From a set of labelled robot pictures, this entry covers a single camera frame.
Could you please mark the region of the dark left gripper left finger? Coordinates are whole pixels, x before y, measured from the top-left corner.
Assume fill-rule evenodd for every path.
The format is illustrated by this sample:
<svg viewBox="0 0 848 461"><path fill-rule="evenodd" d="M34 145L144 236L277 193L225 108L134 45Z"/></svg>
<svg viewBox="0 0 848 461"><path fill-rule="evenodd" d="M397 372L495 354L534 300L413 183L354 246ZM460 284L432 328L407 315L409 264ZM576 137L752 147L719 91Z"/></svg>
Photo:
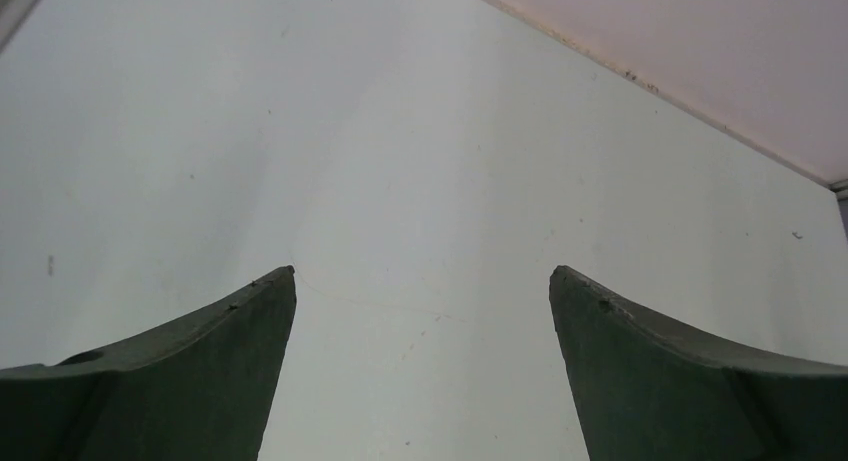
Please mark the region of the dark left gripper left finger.
<svg viewBox="0 0 848 461"><path fill-rule="evenodd" d="M277 268L155 328L1 373L5 460L254 460L295 318Z"/></svg>

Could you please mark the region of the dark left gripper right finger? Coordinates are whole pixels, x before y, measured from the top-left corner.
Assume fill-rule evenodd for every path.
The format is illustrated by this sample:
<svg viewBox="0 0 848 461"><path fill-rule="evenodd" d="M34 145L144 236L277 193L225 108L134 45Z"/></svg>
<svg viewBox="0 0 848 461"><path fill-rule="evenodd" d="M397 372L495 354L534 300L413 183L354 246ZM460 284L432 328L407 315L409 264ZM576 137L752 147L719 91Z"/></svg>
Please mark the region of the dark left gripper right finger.
<svg viewBox="0 0 848 461"><path fill-rule="evenodd" d="M568 266L549 301L593 460L843 460L847 370L707 333Z"/></svg>

